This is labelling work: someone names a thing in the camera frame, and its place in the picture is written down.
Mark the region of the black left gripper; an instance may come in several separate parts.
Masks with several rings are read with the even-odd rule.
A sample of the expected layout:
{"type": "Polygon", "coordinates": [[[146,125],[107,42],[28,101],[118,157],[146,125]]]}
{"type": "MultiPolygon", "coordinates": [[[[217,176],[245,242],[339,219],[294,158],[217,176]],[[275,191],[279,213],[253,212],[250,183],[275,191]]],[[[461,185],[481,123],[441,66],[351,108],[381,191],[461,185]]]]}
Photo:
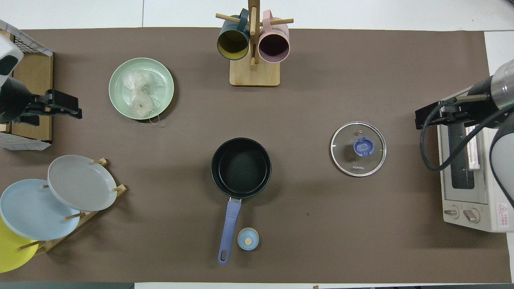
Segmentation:
{"type": "Polygon", "coordinates": [[[13,77],[8,77],[0,89],[0,123],[40,125],[39,116],[67,115],[82,119],[78,99],[59,90],[49,89],[37,95],[13,77]]]}

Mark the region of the glass lid with blue knob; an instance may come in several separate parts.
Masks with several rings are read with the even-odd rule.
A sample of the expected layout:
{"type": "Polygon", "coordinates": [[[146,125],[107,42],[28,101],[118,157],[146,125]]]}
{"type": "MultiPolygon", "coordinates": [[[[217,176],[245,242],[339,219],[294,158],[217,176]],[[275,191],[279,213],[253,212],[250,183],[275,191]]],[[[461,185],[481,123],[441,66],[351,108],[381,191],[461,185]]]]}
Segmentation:
{"type": "Polygon", "coordinates": [[[387,144],[381,132],[375,126],[359,121],[338,128],[329,150],[336,168],[352,177],[374,174],[387,157],[387,144]]]}

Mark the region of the crumpled white plastic bag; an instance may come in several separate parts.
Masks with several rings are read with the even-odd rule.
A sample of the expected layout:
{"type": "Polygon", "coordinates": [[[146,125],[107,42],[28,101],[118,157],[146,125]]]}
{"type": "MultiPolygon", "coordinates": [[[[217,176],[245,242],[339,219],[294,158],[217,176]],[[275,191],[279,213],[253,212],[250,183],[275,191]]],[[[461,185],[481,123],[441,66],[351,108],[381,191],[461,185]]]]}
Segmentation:
{"type": "Polygon", "coordinates": [[[39,139],[29,139],[22,136],[0,132],[0,147],[11,151],[33,150],[42,151],[51,143],[39,139]]]}

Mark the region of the light blue plate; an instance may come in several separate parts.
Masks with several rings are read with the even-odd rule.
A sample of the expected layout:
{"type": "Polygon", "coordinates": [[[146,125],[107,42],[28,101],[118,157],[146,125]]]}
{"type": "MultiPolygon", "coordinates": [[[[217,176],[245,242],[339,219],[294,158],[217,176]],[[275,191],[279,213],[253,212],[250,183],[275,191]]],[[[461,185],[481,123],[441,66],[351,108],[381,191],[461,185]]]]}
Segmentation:
{"type": "Polygon", "coordinates": [[[25,179],[11,184],[0,197],[0,215],[15,233],[32,240],[50,241],[68,236],[80,218],[64,220],[79,211],[61,203],[46,180],[25,179]]]}

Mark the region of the wooden mug tree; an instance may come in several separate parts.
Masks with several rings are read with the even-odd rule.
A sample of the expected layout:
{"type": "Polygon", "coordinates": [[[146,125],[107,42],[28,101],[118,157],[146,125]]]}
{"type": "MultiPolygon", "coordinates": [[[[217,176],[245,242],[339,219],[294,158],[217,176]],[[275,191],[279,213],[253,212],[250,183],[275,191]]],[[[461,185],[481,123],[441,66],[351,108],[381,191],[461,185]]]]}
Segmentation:
{"type": "MultiPolygon", "coordinates": [[[[249,11],[248,25],[250,28],[250,41],[248,54],[240,60],[230,61],[229,83],[232,86],[245,87],[276,87],[280,84],[281,62],[270,63],[264,61],[258,53],[258,42],[263,27],[263,12],[260,11],[260,0],[247,0],[249,11]]],[[[236,22],[232,16],[216,14],[217,18],[236,22]]],[[[291,24],[294,20],[281,19],[271,24],[291,24]]]]}

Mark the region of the white toaster oven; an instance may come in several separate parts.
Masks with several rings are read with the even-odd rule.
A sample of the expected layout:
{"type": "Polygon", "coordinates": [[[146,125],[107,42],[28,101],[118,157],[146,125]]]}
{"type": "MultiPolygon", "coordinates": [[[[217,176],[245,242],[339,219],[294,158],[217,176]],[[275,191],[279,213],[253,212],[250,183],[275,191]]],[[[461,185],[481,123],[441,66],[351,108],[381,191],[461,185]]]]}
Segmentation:
{"type": "MultiPolygon", "coordinates": [[[[438,125],[439,160],[444,161],[474,126],[438,125]]],[[[490,168],[490,146],[496,128],[483,128],[454,162],[441,172],[445,222],[483,230],[514,232],[514,207],[490,168]]]]}

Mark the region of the teal mug with yellow inside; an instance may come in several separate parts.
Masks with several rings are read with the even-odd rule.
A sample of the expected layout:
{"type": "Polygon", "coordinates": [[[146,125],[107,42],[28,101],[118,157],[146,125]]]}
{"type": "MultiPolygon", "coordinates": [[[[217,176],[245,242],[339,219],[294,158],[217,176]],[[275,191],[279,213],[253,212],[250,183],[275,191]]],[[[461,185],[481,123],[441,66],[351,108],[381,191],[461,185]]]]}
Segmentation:
{"type": "Polygon", "coordinates": [[[236,22],[225,20],[217,39],[217,49],[228,60],[240,60],[248,54],[250,28],[249,11],[245,8],[239,15],[233,15],[236,22]]]}

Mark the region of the yellow plate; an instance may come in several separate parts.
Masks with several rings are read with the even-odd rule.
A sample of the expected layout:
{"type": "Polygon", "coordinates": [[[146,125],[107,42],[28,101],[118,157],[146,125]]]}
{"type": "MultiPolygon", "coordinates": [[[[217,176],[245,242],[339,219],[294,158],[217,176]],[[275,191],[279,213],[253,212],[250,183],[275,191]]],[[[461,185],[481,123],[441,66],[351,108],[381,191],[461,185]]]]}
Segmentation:
{"type": "Polygon", "coordinates": [[[37,245],[18,250],[34,242],[13,232],[0,217],[0,273],[14,270],[27,263],[36,253],[37,245]]]}

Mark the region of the pink mug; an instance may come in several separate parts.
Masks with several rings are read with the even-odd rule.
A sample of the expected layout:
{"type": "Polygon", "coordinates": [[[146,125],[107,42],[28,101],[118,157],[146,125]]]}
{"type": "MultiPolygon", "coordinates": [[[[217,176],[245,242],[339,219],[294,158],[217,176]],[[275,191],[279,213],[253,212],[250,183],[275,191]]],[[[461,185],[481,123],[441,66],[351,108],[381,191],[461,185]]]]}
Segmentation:
{"type": "Polygon", "coordinates": [[[271,24],[281,20],[270,10],[263,12],[263,27],[259,34],[258,53],[267,62],[279,63],[290,54],[290,32],[287,24],[271,24]]]}

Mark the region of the light green plate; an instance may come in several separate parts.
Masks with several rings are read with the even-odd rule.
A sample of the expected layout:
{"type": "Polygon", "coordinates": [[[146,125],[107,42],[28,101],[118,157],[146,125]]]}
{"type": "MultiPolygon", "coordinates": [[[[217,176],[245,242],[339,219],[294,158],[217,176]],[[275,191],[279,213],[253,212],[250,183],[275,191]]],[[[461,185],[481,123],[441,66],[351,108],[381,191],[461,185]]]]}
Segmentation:
{"type": "Polygon", "coordinates": [[[169,70],[160,62],[148,57],[137,57],[123,62],[110,78],[108,94],[112,105],[122,115],[134,120],[147,120],[136,118],[130,114],[131,91],[127,89],[123,80],[125,75],[133,69],[148,71],[153,77],[153,83],[146,92],[153,99],[155,107],[149,117],[158,117],[171,104],[174,95],[174,80],[169,70]]]}

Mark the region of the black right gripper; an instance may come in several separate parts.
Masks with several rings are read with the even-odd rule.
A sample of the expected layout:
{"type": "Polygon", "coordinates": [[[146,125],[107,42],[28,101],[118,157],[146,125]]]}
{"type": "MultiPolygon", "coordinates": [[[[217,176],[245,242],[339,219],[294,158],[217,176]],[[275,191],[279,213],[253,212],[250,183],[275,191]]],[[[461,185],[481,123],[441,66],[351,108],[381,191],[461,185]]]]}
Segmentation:
{"type": "MultiPolygon", "coordinates": [[[[492,76],[480,81],[468,89],[455,93],[444,100],[455,98],[458,101],[451,106],[439,109],[429,122],[429,126],[439,124],[448,126],[454,123],[462,123],[463,126],[475,126],[486,117],[498,110],[492,100],[491,84],[492,76]]],[[[437,108],[440,102],[434,102],[415,111],[415,126],[417,130],[424,128],[424,123],[431,112],[437,108]]]]}

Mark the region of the brown table mat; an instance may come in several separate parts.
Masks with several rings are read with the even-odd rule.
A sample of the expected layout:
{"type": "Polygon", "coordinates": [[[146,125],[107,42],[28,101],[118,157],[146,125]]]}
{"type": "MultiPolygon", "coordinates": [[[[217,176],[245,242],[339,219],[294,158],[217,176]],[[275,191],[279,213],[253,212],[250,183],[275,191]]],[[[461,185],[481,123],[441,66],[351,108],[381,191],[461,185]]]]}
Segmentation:
{"type": "Polygon", "coordinates": [[[54,87],[79,99],[83,118],[57,116],[43,151],[0,150],[0,193],[44,179],[61,155],[109,160],[128,190],[46,254],[0,274],[5,281],[509,283],[505,234],[443,220],[439,174],[419,155],[415,111],[490,75],[483,32],[294,29],[275,88],[229,84],[218,28],[27,31],[54,52],[54,87]],[[158,117],[134,120],[111,103],[123,62],[148,57],[174,81],[158,117]],[[334,132],[366,122],[384,136],[374,174],[332,161],[334,132]],[[242,201],[233,244],[217,263],[228,196],[211,159],[225,141],[261,143],[271,180],[242,201]]]}

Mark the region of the translucent white vermicelli bundle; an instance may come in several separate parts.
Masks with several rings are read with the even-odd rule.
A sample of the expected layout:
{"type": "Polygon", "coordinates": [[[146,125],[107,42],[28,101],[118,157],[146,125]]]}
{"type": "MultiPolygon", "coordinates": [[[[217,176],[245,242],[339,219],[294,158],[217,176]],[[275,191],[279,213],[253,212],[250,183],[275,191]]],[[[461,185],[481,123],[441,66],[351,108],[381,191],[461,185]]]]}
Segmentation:
{"type": "Polygon", "coordinates": [[[153,83],[153,77],[143,69],[129,71],[123,80],[124,86],[131,91],[130,114],[136,118],[147,118],[155,107],[153,99],[146,92],[153,83]]]}

